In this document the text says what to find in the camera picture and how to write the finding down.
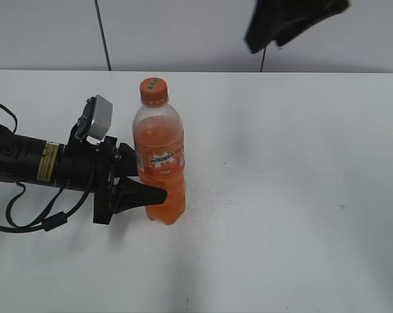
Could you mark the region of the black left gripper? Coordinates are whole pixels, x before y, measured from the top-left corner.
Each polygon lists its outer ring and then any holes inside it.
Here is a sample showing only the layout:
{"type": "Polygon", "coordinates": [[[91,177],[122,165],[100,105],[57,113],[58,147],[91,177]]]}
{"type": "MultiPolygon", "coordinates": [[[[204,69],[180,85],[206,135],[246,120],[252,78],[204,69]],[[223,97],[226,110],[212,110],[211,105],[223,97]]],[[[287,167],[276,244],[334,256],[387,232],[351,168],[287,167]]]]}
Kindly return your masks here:
{"type": "Polygon", "coordinates": [[[94,195],[93,222],[96,224],[108,225],[113,214],[129,209],[164,204],[166,190],[123,179],[138,176],[136,152],[126,143],[118,148],[117,176],[121,179],[114,185],[116,143],[117,138],[106,136],[98,144],[72,140],[65,145],[55,186],[82,192],[80,200],[65,213],[67,218],[80,209],[90,194],[94,195]]]}

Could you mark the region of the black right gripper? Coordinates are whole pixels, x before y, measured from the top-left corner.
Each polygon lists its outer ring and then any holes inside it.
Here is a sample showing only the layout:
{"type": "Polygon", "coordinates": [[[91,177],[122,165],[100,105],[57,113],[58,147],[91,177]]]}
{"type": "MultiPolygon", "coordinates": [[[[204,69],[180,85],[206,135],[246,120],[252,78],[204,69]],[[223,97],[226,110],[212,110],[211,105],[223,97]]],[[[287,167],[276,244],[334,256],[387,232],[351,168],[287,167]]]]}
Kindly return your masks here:
{"type": "Polygon", "coordinates": [[[259,0],[244,41],[252,54],[275,41],[282,47],[312,26],[350,6],[348,0],[259,0]]]}

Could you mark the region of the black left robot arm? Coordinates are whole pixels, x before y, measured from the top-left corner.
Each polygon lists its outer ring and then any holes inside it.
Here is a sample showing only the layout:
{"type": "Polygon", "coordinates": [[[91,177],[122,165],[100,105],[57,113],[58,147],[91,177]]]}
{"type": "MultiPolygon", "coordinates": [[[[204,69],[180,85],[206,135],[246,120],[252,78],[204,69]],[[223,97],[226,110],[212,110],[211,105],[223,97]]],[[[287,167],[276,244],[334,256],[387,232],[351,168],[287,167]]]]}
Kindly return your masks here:
{"type": "Polygon", "coordinates": [[[136,207],[163,204],[164,189],[133,180],[135,151],[107,136],[97,144],[70,132],[66,145],[20,136],[0,125],[0,182],[44,185],[94,196],[93,222],[109,224],[113,215],[136,207]]]}

